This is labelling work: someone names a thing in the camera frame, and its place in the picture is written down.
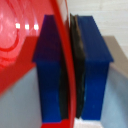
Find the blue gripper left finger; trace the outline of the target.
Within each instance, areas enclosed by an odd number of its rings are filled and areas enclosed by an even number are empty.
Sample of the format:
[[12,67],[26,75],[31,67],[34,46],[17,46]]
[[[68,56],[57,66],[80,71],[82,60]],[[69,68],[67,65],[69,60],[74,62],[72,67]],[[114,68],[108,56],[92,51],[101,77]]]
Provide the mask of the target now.
[[45,15],[33,61],[37,65],[43,121],[68,118],[68,79],[55,18]]

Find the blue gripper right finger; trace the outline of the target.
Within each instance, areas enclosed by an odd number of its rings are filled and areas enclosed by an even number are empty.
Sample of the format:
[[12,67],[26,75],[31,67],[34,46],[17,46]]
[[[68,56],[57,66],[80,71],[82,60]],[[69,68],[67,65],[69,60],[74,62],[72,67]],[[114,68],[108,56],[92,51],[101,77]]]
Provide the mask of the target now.
[[99,120],[113,58],[92,16],[70,15],[70,37],[76,78],[76,117]]

